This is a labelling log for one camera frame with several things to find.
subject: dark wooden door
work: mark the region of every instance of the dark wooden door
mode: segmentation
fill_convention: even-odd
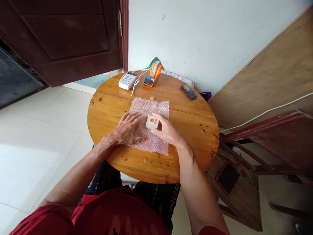
[[[50,86],[120,69],[118,0],[0,0],[0,38]]]

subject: orange tape dispenser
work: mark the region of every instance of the orange tape dispenser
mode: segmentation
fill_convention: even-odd
[[[161,70],[162,70],[162,65],[160,64],[160,62],[159,61],[155,62],[152,65],[152,68],[149,70],[150,76],[146,76],[143,84],[153,87],[160,76]]]

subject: white device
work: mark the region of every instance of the white device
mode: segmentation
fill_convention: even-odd
[[[138,74],[133,72],[128,72],[123,75],[123,77],[118,82],[120,88],[129,90],[133,87],[135,81],[137,80]]]

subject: wooden table top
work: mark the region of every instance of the wooden table top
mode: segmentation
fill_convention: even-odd
[[[123,74],[112,77],[102,84],[92,97],[88,109],[88,129],[95,145],[109,134],[128,112],[135,97],[170,102],[170,121],[191,144],[201,170],[205,171],[218,149],[219,130],[214,113],[208,103],[197,93],[196,100],[187,99],[179,88],[182,81],[160,74],[153,87],[143,85],[141,76],[133,96],[132,89],[118,86]],[[168,156],[147,152],[125,145],[115,147],[107,161],[124,174],[149,183],[179,182],[179,161],[175,146],[169,144]]]

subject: white wire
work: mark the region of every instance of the white wire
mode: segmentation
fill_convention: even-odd
[[[144,70],[135,70],[135,71],[132,71],[132,72],[145,71],[145,70],[146,70],[146,69],[144,69]],[[139,75],[139,78],[135,81],[134,86],[133,86],[133,91],[131,92],[131,96],[133,96],[135,87],[136,87],[136,85],[139,83],[141,75],[143,75],[144,73],[140,74],[140,75]]]
[[[305,95],[305,96],[302,96],[302,97],[300,97],[300,98],[298,98],[298,99],[296,99],[296,100],[294,100],[294,101],[291,101],[291,102],[289,102],[289,103],[287,103],[287,104],[278,106],[278,107],[276,107],[276,108],[269,109],[269,110],[265,111],[264,113],[262,113],[262,114],[260,114],[260,115],[258,115],[258,116],[256,116],[256,117],[254,117],[254,118],[252,118],[251,120],[246,121],[244,124],[241,124],[241,125],[236,126],[236,127],[232,127],[232,128],[230,128],[230,129],[226,129],[226,130],[220,131],[220,133],[222,133],[222,132],[224,132],[224,131],[228,131],[228,130],[234,129],[234,128],[237,128],[237,127],[241,127],[241,126],[247,124],[248,122],[251,122],[251,121],[253,121],[254,119],[256,119],[256,118],[258,118],[258,117],[260,117],[260,116],[262,116],[262,115],[268,113],[269,111],[272,111],[272,110],[274,110],[274,109],[278,109],[278,108],[284,107],[284,106],[286,106],[286,105],[292,104],[292,103],[294,103],[294,102],[296,102],[296,101],[298,101],[298,100],[301,100],[301,99],[303,99],[303,98],[305,98],[305,97],[307,97],[307,96],[309,96],[309,95],[312,95],[312,94],[313,94],[313,92],[312,92],[312,93],[309,93],[309,94],[307,94],[307,95]]]

